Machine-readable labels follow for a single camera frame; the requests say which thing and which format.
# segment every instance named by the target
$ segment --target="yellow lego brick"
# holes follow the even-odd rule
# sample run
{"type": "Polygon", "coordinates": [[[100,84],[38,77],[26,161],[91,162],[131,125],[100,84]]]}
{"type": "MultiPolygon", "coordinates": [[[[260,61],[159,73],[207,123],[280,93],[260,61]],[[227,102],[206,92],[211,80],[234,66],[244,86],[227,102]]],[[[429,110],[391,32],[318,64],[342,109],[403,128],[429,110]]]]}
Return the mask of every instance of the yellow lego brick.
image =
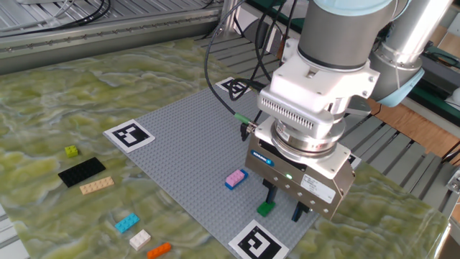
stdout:
{"type": "Polygon", "coordinates": [[[73,158],[74,156],[78,155],[77,147],[74,145],[71,145],[70,147],[66,147],[65,153],[67,154],[68,158],[73,158]]]}
{"type": "Polygon", "coordinates": [[[80,186],[80,190],[83,195],[86,195],[108,186],[113,186],[114,184],[114,180],[112,180],[112,177],[109,176],[99,181],[94,181],[92,183],[85,184],[84,186],[80,186]]]}

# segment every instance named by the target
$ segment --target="gray lego baseplate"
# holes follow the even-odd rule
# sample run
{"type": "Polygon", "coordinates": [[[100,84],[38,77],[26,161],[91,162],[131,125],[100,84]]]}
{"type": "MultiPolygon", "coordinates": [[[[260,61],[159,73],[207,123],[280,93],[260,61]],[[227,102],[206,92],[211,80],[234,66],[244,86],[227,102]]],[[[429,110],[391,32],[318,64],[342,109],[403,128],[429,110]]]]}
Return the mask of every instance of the gray lego baseplate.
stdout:
{"type": "MultiPolygon", "coordinates": [[[[225,91],[215,90],[236,112],[255,118],[259,110],[253,92],[231,102],[225,91]]],[[[260,176],[244,167],[249,140],[242,142],[240,122],[209,89],[136,121],[156,139],[126,156],[237,258],[229,242],[253,219],[292,250],[318,218],[310,212],[293,222],[297,201],[282,191],[267,217],[257,213],[268,189],[260,176]],[[249,177],[230,191],[224,185],[226,177],[241,168],[249,177]]]]}

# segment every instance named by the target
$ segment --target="green marble table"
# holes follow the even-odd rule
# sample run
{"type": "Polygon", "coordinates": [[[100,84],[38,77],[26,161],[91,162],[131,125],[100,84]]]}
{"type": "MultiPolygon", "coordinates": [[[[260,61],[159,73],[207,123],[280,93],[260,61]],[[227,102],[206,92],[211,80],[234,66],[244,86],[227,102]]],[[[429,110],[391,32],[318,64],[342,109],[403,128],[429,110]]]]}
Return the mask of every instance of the green marble table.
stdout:
{"type": "MultiPolygon", "coordinates": [[[[205,88],[203,55],[180,40],[0,77],[0,204],[31,258],[146,258],[164,242],[162,259],[232,258],[102,135],[205,88]],[[115,186],[83,196],[59,179],[94,156],[107,170],[82,184],[115,186]],[[114,225],[132,212],[141,222],[121,235],[114,225]],[[129,239],[142,229],[152,240],[136,252],[129,239]]],[[[232,74],[211,58],[212,81],[232,74]]],[[[332,222],[319,219],[289,258],[433,258],[447,218],[366,164],[356,174],[332,222]]]]}

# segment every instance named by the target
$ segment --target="orange lego brick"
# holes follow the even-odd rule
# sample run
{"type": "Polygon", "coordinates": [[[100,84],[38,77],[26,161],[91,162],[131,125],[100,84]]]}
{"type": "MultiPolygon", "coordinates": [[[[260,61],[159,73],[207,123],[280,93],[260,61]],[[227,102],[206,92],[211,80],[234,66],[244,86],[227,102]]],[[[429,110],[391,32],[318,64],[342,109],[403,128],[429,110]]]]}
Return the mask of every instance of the orange lego brick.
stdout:
{"type": "Polygon", "coordinates": [[[171,251],[171,244],[170,243],[165,243],[154,250],[151,250],[147,253],[147,258],[148,259],[155,259],[158,256],[164,255],[165,253],[171,251]]]}
{"type": "Polygon", "coordinates": [[[109,176],[99,181],[94,181],[84,186],[80,186],[80,190],[83,195],[86,195],[101,190],[102,188],[113,186],[114,184],[114,180],[112,180],[112,177],[109,176]]]}

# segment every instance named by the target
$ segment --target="green lego brick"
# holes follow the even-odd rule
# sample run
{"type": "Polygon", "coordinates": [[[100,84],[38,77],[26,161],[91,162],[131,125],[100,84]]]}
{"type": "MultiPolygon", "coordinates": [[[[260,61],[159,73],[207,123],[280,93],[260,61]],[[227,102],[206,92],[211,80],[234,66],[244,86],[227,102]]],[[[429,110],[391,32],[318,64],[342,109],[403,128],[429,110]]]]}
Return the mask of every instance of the green lego brick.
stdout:
{"type": "Polygon", "coordinates": [[[77,147],[71,145],[70,147],[65,147],[65,154],[67,154],[68,158],[73,158],[74,156],[78,155],[77,147]]]}
{"type": "Polygon", "coordinates": [[[271,204],[268,204],[267,202],[264,201],[262,205],[257,208],[257,212],[262,215],[262,217],[266,217],[272,209],[275,207],[275,202],[272,202],[271,204]]]}

